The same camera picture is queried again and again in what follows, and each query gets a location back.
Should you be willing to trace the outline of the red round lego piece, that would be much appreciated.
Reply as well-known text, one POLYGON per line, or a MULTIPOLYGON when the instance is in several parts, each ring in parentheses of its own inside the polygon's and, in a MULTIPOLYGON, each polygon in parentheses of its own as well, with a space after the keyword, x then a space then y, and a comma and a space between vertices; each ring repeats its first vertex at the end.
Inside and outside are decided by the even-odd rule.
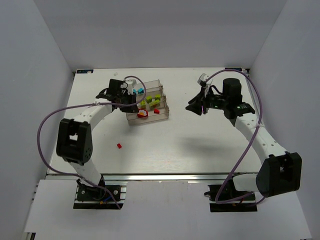
POLYGON ((146 109, 139 109, 137 113, 138 118, 147 118, 149 116, 149 112, 146 109))

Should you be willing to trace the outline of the green 2x2 lego brick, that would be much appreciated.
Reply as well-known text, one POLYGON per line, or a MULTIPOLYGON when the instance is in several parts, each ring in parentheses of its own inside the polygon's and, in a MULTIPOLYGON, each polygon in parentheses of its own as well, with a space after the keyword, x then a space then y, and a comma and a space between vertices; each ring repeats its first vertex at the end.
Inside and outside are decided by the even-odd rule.
POLYGON ((155 97, 154 97, 154 99, 155 99, 156 101, 160 101, 160 100, 161 100, 161 95, 160 95, 160 94, 156 94, 155 97))
POLYGON ((153 98, 151 96, 147 96, 145 100, 147 103, 151 103, 153 98))

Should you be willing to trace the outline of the green 2x4 lego brick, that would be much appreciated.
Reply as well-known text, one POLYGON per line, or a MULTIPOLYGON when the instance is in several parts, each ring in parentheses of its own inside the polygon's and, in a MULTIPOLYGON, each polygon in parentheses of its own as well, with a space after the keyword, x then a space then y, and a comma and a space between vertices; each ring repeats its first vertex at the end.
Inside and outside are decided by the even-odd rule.
POLYGON ((149 107, 151 110, 156 109, 159 107, 161 101, 160 100, 154 100, 151 103, 149 103, 149 107))

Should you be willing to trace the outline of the red lego cone piece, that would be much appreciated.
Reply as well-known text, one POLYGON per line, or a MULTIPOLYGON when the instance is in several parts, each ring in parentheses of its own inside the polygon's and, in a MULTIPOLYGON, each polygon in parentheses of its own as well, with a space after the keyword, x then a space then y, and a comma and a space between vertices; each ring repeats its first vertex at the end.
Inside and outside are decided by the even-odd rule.
POLYGON ((159 114, 160 113, 160 111, 158 110, 158 109, 154 109, 154 111, 153 111, 155 114, 159 114))

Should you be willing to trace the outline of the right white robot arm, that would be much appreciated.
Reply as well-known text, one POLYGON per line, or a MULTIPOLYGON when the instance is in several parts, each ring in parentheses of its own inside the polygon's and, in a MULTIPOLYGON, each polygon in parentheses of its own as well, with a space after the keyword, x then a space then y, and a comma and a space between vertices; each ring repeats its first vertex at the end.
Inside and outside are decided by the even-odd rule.
POLYGON ((199 116, 206 114, 209 109, 222 110, 224 116, 250 142, 261 161, 258 173, 232 176, 235 190, 259 192, 266 198, 297 191, 301 183, 301 156, 296 152, 288 152, 258 122, 254 108, 243 101, 240 80, 224 79, 222 91, 215 94, 206 83, 206 78, 206 74, 199 77, 200 92, 188 102, 186 110, 199 116))

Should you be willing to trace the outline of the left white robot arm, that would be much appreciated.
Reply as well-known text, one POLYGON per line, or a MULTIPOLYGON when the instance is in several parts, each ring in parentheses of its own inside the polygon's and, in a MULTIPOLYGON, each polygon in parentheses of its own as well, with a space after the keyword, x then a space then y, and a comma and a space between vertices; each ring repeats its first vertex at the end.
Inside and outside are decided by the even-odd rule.
POLYGON ((123 113, 137 113, 137 81, 126 77, 124 80, 110 79, 107 88, 101 90, 93 105, 74 118, 64 118, 59 123, 56 154, 69 163, 76 173, 83 177, 81 184, 101 186, 103 176, 95 167, 93 154, 93 129, 107 115, 119 109, 123 113))

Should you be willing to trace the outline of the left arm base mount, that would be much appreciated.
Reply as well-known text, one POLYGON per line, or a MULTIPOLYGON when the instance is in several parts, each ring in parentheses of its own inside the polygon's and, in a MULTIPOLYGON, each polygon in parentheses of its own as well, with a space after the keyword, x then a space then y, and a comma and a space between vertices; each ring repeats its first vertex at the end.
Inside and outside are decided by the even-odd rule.
POLYGON ((101 180, 104 189, 88 185, 80 178, 76 180, 77 188, 73 202, 75 210, 120 210, 126 199, 127 185, 101 180))

